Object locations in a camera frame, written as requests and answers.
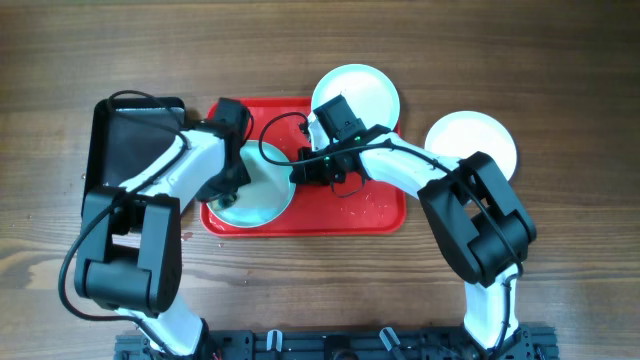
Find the green and yellow sponge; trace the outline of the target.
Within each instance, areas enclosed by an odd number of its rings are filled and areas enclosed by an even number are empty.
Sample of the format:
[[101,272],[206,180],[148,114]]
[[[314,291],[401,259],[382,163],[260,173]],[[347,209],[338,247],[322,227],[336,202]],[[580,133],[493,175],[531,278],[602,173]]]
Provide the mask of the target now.
[[236,193],[223,194],[212,202],[215,210],[225,210],[232,207],[238,200]]

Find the light blue plate bottom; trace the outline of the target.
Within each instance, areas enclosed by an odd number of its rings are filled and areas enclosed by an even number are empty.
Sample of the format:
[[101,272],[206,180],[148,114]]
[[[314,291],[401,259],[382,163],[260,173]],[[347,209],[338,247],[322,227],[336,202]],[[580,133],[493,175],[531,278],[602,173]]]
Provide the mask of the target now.
[[249,173],[250,183],[241,186],[235,193],[237,202],[225,210],[215,210],[212,202],[207,208],[222,223],[239,228],[255,228],[265,225],[280,216],[291,203],[296,185],[289,180],[291,166],[274,165],[263,155],[276,162],[289,162],[275,146],[249,140],[240,151]]

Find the white plate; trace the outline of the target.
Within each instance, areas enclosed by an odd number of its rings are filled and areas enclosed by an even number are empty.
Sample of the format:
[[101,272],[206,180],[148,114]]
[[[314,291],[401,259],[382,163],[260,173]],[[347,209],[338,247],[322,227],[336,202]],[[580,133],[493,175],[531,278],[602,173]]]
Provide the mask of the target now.
[[459,158],[483,152],[493,158],[507,180],[517,168],[518,152],[512,135],[499,121],[477,111],[457,111],[436,121],[426,135],[424,149]]

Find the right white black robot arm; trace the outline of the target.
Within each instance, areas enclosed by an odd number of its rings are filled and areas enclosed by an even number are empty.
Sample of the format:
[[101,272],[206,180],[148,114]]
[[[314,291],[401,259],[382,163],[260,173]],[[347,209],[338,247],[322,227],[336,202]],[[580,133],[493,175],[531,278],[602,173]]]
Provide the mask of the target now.
[[480,151],[435,155],[384,125],[367,126],[342,95],[313,109],[299,130],[310,144],[299,150],[291,181],[332,187],[356,173],[418,199],[443,258],[465,283],[466,333],[490,359],[512,347],[516,282],[536,229],[496,162]]

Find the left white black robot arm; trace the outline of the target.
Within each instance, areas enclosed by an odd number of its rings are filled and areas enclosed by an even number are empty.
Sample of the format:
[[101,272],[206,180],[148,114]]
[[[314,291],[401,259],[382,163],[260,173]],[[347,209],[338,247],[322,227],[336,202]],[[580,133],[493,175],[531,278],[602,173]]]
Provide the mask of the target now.
[[66,277],[76,266],[76,293],[107,310],[103,321],[130,321],[148,340],[153,359],[212,359],[215,345],[204,319],[191,312],[178,289],[182,273],[181,214],[192,200],[231,206],[251,181],[240,150],[254,119],[241,102],[221,98],[214,115],[202,121],[178,119],[173,126],[124,118],[173,135],[173,144],[144,170],[118,185],[88,188],[81,232],[59,273],[61,302],[76,317],[97,322],[69,301]]

